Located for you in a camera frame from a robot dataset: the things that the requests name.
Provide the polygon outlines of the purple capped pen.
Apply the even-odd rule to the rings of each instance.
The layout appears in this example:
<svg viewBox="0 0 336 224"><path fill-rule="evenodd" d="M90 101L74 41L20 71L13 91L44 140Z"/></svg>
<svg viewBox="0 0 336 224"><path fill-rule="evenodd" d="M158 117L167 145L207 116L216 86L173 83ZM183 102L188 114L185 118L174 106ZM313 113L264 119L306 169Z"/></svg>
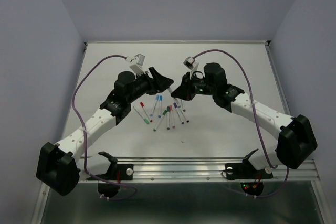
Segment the purple capped pen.
<svg viewBox="0 0 336 224"><path fill-rule="evenodd" d="M182 117L181 117L181 114L180 114L180 111L179 111L179 108L178 108L177 104L174 102L173 105L174 105L174 108L175 108L175 110L176 110L177 116L178 116L178 118L179 118L181 124L184 124L184 121L183 121L183 119L182 119Z"/></svg>

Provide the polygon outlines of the pink capped pen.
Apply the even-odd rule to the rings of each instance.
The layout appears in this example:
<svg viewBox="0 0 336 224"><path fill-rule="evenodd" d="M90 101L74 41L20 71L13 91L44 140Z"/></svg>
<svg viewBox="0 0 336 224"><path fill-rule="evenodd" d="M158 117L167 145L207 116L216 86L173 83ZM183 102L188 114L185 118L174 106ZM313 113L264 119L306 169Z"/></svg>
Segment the pink capped pen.
<svg viewBox="0 0 336 224"><path fill-rule="evenodd" d="M170 126L171 126L172 129L174 129L175 128L175 120L174 120L172 105L170 105L169 108L170 108Z"/></svg>

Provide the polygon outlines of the dark red capped pen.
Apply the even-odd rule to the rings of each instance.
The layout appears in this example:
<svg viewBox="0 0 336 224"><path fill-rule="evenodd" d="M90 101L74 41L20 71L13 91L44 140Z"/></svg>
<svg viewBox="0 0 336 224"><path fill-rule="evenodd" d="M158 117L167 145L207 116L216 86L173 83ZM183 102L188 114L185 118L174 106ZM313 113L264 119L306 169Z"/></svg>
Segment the dark red capped pen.
<svg viewBox="0 0 336 224"><path fill-rule="evenodd" d="M170 94L172 94L173 90L171 89L171 87L169 87L167 90ZM184 102L181 99L173 98L173 100L176 103L178 108L180 108L183 112L186 111L185 106L184 106Z"/></svg>

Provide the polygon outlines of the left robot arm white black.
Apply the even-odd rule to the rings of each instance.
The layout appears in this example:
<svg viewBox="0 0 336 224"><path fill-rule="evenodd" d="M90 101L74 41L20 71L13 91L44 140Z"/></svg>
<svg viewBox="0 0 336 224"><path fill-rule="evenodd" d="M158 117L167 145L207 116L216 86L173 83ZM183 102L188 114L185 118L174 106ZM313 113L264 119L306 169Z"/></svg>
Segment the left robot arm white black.
<svg viewBox="0 0 336 224"><path fill-rule="evenodd" d="M145 94L161 93L173 82L154 67L138 76L130 71L118 74L113 90L87 122L82 121L80 128L59 142L42 146L36 177L58 194L69 194L80 181L77 162L87 157L88 147L130 113L132 102Z"/></svg>

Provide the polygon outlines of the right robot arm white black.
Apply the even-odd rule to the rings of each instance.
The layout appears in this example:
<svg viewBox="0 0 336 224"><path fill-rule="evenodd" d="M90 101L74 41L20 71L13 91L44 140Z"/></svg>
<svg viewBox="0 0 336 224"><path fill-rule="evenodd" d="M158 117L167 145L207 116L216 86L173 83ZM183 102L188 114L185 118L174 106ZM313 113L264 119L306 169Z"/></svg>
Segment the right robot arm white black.
<svg viewBox="0 0 336 224"><path fill-rule="evenodd" d="M282 114L253 100L250 94L228 83L225 70L218 63L206 64L200 78L196 75L198 62L187 58L184 65L189 71L172 97L190 101L197 94L210 95L217 106L254 122L258 130L265 130L277 140L275 146L255 149L241 162L226 164L226 179L272 178L272 166L297 169L318 147L307 117Z"/></svg>

